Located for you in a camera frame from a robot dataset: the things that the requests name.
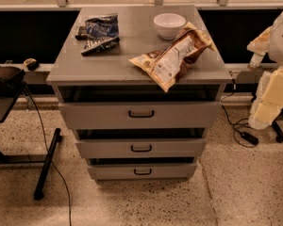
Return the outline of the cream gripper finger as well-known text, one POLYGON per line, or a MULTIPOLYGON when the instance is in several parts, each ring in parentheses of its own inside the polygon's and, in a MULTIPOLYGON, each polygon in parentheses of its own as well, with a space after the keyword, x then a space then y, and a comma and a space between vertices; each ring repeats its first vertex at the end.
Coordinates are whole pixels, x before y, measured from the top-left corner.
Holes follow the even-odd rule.
POLYGON ((263 102, 253 103, 248 124, 256 130, 265 129, 272 124, 280 112, 281 108, 277 105, 263 102))

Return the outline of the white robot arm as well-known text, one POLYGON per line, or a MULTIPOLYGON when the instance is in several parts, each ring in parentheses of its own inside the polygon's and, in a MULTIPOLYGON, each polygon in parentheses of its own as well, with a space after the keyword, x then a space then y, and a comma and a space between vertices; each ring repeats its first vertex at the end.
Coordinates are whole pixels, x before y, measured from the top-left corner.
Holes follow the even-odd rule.
POLYGON ((272 73, 264 72, 259 79, 257 98, 252 104, 249 125, 257 130, 271 125, 283 109, 283 11, 274 23, 247 45, 253 52, 248 69, 255 70, 265 55, 277 63, 272 73))

